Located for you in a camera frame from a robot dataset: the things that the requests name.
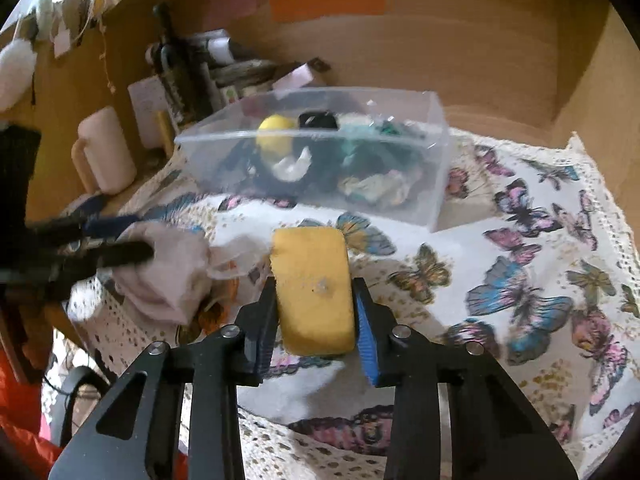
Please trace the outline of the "pink white cloth bag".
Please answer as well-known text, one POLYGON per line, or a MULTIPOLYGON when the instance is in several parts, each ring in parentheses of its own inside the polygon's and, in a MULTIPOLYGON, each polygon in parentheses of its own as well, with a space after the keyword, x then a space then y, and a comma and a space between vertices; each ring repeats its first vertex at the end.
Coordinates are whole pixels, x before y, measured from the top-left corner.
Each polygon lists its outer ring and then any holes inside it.
POLYGON ((258 269, 270 251, 248 235, 212 246, 202 232, 158 221, 134 223, 119 239, 148 243, 154 254, 144 263, 113 270, 117 292, 146 318, 182 326, 194 320, 206 299, 231 304, 240 279, 258 269))

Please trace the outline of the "yellow sponge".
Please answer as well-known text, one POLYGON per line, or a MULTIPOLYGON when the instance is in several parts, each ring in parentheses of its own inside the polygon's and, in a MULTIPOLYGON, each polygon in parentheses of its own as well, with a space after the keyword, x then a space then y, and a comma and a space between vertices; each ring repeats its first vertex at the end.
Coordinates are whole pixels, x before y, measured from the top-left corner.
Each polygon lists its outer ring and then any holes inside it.
POLYGON ((277 229, 270 266, 286 351, 296 356, 351 352, 356 328, 343 234, 329 226, 277 229))

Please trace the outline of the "yellow patterned soft toy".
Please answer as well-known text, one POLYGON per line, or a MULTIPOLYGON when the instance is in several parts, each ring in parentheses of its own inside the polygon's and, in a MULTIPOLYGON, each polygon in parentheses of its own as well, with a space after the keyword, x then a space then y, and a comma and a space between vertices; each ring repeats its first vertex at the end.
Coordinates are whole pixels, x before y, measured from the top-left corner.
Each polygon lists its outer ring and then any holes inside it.
POLYGON ((392 169, 386 174, 371 174, 365 178, 346 177, 338 182, 337 188, 349 202, 387 209, 405 203, 413 185, 421 178, 419 170, 392 169))

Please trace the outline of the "green knitted cloth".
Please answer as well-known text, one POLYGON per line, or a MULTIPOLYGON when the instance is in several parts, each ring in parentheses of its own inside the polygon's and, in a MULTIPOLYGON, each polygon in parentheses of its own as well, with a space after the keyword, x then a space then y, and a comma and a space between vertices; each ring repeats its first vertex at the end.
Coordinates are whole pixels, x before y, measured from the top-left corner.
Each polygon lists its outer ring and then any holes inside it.
POLYGON ((393 119, 349 115, 340 121, 340 169, 345 177, 363 179, 374 174, 423 174, 427 157, 437 151, 420 128, 393 119))

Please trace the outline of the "black chain pouch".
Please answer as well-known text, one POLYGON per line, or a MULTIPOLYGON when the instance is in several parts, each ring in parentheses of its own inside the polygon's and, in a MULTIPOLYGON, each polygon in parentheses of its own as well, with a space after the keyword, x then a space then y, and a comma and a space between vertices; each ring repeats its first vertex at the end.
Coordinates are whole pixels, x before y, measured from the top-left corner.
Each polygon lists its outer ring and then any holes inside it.
POLYGON ((332 134, 337 129, 337 118, 328 110, 308 110, 296 118, 272 114, 254 136, 235 143, 218 174, 234 174, 239 188, 260 196, 326 191, 340 169, 341 140, 332 134))

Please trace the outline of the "pink mug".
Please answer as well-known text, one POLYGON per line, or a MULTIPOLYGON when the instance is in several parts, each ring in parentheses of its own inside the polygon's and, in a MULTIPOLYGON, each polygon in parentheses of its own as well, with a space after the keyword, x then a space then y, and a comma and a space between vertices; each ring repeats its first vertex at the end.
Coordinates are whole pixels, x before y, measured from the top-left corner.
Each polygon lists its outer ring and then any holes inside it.
POLYGON ((134 182, 137 169, 113 107, 83 119, 70 157, 88 193, 117 195, 134 182))

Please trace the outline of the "white note paper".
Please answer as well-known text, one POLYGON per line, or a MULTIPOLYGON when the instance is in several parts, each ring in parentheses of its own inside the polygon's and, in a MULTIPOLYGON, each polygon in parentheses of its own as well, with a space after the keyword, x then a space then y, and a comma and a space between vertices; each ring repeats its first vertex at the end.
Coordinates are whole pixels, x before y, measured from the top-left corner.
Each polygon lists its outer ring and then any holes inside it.
POLYGON ((169 153, 172 150, 169 135, 174 130, 160 77, 152 76, 134 82, 128 86, 128 93, 143 147, 146 150, 163 148, 169 153))

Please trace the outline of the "butterfly print lace tablecloth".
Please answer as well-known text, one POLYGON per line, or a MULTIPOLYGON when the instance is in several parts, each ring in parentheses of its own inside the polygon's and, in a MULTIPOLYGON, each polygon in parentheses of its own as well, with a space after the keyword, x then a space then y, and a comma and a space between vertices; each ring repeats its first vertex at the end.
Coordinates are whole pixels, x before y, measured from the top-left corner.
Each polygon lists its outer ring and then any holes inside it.
MULTIPOLYGON (((523 390, 578 476, 591 478, 639 407, 639 258, 602 174, 573 136, 536 148, 457 131, 457 189, 439 226, 198 192, 180 157, 128 204, 216 249, 264 248, 276 229, 342 229, 352 273, 432 341, 479 341, 523 390)), ((393 393, 356 356, 277 346, 239 392, 251 479, 377 479, 393 393)))

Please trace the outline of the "dark wine bottle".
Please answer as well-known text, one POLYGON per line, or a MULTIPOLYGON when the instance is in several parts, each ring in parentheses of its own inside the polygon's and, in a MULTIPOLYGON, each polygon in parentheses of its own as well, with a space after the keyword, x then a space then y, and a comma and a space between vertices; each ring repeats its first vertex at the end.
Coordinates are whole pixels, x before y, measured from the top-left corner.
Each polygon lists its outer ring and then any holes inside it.
POLYGON ((175 121, 183 129, 219 110, 220 96, 198 49, 176 33, 168 5, 159 3, 153 13, 160 23, 160 42, 152 54, 154 70, 175 121))

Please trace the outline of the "white fluffy pom-pom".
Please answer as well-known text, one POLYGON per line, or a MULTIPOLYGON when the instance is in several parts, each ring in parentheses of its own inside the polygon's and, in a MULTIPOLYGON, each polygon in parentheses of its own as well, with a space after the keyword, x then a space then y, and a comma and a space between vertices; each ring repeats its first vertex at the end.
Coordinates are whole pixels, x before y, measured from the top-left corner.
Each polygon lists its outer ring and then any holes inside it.
POLYGON ((0 112, 10 110, 32 84, 37 53, 25 39, 12 40, 0 54, 0 112))

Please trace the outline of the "stack of magazines and papers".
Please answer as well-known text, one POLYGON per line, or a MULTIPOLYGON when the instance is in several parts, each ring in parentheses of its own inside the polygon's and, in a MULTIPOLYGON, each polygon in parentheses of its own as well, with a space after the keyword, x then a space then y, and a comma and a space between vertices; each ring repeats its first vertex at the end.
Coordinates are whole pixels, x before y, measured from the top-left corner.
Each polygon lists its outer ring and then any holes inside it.
MULTIPOLYGON (((210 79, 221 103, 234 103, 244 96, 270 89, 277 64, 258 58, 257 54, 232 39, 226 30, 215 29, 182 38, 196 47, 208 64, 210 79)), ((153 70, 152 54, 159 42, 151 44, 145 52, 145 61, 153 70)))

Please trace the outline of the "clear plastic storage box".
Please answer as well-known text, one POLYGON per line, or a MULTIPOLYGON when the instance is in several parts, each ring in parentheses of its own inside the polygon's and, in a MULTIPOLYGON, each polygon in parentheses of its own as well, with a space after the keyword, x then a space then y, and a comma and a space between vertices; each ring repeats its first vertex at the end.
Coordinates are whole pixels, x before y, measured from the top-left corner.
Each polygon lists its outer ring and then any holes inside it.
POLYGON ((292 198, 434 230, 452 140, 433 91, 318 87, 254 94, 177 138, 214 193, 292 198))

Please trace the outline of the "small white cardboard box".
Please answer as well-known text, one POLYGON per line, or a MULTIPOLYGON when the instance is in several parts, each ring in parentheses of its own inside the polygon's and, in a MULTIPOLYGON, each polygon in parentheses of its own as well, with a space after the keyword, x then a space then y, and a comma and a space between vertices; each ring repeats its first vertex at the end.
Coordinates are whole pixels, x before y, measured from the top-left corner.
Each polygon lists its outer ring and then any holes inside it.
POLYGON ((273 81, 273 91, 294 91, 303 88, 324 87, 326 81, 322 73, 305 63, 291 70, 286 75, 273 81))

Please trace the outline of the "pink sticky note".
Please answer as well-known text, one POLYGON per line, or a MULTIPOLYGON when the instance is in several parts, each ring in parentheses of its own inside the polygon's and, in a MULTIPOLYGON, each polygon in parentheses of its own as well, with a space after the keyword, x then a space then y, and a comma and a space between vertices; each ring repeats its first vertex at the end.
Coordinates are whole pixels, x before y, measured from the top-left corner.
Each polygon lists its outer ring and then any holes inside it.
POLYGON ((224 28, 252 15, 257 8, 258 0, 205 0, 202 24, 206 30, 224 28))

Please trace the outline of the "orange sticky note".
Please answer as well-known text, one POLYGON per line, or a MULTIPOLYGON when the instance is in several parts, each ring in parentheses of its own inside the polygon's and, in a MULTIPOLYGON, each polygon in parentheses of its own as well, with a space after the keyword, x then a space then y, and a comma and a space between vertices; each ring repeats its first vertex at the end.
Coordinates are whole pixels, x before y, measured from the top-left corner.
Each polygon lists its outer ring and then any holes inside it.
POLYGON ((269 0, 277 23, 311 21, 335 15, 382 15, 386 0, 269 0))

